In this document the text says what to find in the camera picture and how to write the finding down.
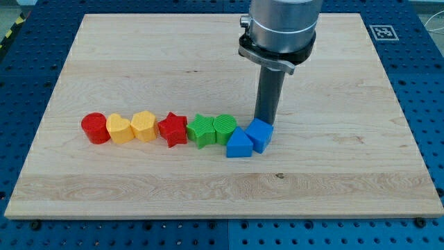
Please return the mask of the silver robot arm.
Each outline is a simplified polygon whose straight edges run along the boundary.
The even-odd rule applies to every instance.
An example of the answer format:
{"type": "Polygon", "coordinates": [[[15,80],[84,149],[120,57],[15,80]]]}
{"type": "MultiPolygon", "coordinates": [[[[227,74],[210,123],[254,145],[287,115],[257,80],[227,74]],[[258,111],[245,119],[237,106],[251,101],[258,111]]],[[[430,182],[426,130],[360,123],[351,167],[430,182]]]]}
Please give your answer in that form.
{"type": "Polygon", "coordinates": [[[322,5],[322,0],[252,0],[240,17],[239,55],[292,75],[311,54],[322,5]]]}

